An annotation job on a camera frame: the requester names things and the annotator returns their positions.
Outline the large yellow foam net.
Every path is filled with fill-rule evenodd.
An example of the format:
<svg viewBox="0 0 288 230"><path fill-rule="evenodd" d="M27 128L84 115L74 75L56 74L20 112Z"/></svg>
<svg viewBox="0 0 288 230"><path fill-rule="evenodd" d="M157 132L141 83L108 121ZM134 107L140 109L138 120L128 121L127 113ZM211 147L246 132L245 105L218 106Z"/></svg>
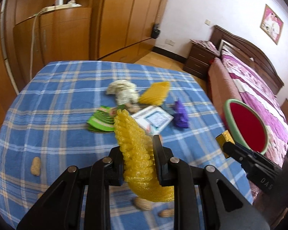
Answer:
<svg viewBox="0 0 288 230"><path fill-rule="evenodd" d="M174 187L159 184L152 138L127 110L117 110L114 132L124 160L124 181L139 198L152 202L174 200Z"/></svg>

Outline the small yellow foam net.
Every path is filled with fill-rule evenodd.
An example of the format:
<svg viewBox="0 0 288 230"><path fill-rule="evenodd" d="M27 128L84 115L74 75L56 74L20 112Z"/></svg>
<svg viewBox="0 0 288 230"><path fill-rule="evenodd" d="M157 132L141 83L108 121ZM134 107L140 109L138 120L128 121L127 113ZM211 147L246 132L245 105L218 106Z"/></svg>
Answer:
<svg viewBox="0 0 288 230"><path fill-rule="evenodd" d="M153 83L140 97L138 103L157 105L163 104L167 98L168 92L170 90L170 82L156 82Z"/></svg>

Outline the red bin green rim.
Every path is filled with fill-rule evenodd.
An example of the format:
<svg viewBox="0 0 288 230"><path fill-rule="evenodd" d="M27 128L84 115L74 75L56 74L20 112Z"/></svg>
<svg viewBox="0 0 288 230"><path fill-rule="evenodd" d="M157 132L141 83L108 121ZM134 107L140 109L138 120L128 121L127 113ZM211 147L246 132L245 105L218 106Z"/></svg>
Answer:
<svg viewBox="0 0 288 230"><path fill-rule="evenodd" d="M268 149L269 137L259 115L250 106L236 99L226 100L223 112L233 140L264 155Z"/></svg>

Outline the white paper ball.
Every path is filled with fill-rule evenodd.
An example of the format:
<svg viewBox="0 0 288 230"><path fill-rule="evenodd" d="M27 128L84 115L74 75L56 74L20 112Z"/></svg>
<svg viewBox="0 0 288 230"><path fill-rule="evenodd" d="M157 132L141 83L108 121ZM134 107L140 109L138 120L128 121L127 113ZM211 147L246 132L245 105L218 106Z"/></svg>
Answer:
<svg viewBox="0 0 288 230"><path fill-rule="evenodd" d="M128 80L116 80L106 90L106 94L114 95L117 105L135 104L139 100L136 84Z"/></svg>

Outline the wooden wardrobe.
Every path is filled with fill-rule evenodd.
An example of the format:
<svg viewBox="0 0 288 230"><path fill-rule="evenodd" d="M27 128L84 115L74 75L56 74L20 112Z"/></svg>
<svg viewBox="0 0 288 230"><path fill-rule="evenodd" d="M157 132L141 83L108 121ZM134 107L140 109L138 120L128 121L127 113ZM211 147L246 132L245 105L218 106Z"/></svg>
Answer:
<svg viewBox="0 0 288 230"><path fill-rule="evenodd" d="M134 63L154 48L167 0L92 0L92 60Z"/></svg>

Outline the purple crumpled wrapper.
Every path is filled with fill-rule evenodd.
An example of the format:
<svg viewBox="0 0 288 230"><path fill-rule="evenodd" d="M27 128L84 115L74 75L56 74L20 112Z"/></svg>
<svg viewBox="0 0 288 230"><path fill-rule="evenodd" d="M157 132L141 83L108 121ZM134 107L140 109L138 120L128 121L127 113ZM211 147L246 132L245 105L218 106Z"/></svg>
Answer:
<svg viewBox="0 0 288 230"><path fill-rule="evenodd" d="M174 110L174 125L178 128L188 128L189 118L187 111L180 100L175 101L173 105Z"/></svg>

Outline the bed with purple quilt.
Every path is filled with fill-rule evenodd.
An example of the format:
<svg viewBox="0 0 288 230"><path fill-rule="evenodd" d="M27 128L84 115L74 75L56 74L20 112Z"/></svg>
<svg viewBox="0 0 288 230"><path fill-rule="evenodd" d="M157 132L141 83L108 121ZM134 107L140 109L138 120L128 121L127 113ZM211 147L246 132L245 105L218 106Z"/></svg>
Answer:
<svg viewBox="0 0 288 230"><path fill-rule="evenodd" d="M250 106L264 122L268 132L266 156L282 166L288 150L288 124L269 86L254 69L222 48L209 69L212 103L221 118L228 99Z"/></svg>

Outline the folded cloth on nightstand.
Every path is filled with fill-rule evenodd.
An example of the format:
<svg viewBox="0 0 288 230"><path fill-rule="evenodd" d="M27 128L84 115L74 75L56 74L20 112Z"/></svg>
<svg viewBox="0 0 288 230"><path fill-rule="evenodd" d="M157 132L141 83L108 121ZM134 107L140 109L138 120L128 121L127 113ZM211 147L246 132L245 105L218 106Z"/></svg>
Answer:
<svg viewBox="0 0 288 230"><path fill-rule="evenodd" d="M213 52L216 56L220 56L216 46L208 40L191 40L191 42Z"/></svg>

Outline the peanut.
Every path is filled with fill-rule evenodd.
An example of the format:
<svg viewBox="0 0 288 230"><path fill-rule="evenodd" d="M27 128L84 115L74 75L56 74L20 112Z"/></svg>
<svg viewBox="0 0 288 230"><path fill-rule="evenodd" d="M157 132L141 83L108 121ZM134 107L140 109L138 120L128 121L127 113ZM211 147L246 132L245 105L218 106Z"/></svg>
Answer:
<svg viewBox="0 0 288 230"><path fill-rule="evenodd" d="M171 218L174 217L174 209L164 209L158 213L161 218Z"/></svg>
<svg viewBox="0 0 288 230"><path fill-rule="evenodd" d="M139 197L134 198L132 204L141 211L151 211L153 208L152 202Z"/></svg>
<svg viewBox="0 0 288 230"><path fill-rule="evenodd" d="M34 176L40 176L41 171L41 159L39 157L34 157L31 163L31 174Z"/></svg>

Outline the blue plaid tablecloth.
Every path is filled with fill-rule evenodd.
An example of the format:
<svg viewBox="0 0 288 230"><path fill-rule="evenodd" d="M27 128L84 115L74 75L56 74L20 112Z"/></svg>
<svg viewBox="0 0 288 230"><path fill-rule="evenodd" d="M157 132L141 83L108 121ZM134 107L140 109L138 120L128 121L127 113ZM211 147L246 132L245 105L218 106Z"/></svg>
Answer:
<svg viewBox="0 0 288 230"><path fill-rule="evenodd" d="M151 84L170 82L165 105L180 100L189 127L169 124L162 143L192 166L214 165L248 200L249 181L240 164L226 159L215 138L224 125L194 78L183 72L102 61L62 61L46 65L20 92L0 130L0 214L16 227L38 197L71 165L92 165L117 145L113 133L93 133L87 120L100 106L114 107L106 94L115 80L128 80L144 92ZM40 176L31 174L34 157Z"/></svg>

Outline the black hanging bag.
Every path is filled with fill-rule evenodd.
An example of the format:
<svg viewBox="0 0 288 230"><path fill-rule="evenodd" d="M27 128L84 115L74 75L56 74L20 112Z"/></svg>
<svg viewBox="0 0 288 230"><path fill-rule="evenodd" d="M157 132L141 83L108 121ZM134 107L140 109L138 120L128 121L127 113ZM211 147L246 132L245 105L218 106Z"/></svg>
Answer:
<svg viewBox="0 0 288 230"><path fill-rule="evenodd" d="M161 30L159 29L159 23L155 23L152 27L151 31L151 38L152 39L157 39L161 33Z"/></svg>

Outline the peanut left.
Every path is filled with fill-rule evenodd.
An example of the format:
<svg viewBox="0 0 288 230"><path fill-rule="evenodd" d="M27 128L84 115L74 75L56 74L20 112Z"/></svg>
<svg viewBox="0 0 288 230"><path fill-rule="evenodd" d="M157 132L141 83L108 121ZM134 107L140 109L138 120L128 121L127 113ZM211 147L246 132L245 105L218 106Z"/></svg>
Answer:
<svg viewBox="0 0 288 230"><path fill-rule="evenodd" d="M40 176L41 171L41 159L39 157L34 157L31 163L31 174L34 176Z"/></svg>

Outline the yellow orange small carton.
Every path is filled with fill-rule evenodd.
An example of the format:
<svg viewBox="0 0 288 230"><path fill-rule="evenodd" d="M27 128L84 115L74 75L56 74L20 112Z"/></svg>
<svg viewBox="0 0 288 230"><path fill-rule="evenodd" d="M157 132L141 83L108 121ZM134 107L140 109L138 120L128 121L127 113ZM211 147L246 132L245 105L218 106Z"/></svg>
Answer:
<svg viewBox="0 0 288 230"><path fill-rule="evenodd" d="M219 147L221 148L224 156L226 159L229 158L229 155L227 155L224 151L223 145L226 142L231 142L232 144L235 144L232 135L230 134L230 132L228 130L225 130L223 133L221 133L220 135L218 135L216 138L216 142L219 144Z"/></svg>

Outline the dark wooden headboard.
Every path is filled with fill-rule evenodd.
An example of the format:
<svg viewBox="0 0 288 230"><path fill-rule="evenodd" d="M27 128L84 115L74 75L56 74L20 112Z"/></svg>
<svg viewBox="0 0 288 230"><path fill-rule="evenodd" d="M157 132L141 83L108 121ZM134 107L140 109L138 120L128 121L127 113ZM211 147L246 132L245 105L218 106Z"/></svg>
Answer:
<svg viewBox="0 0 288 230"><path fill-rule="evenodd" d="M284 82L278 76L270 59L261 49L248 40L228 32L219 25L214 25L210 42L212 42L219 51L226 49L254 69L264 82L266 82L274 95L277 95L284 86Z"/></svg>

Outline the peanut bottom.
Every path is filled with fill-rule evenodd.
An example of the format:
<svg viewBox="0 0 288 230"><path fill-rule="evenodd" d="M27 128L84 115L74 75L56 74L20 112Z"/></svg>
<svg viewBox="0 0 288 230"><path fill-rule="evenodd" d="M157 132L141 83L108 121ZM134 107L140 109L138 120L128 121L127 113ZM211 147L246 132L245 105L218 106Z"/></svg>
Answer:
<svg viewBox="0 0 288 230"><path fill-rule="evenodd" d="M174 217L174 209L164 209L158 213L161 218L171 218Z"/></svg>

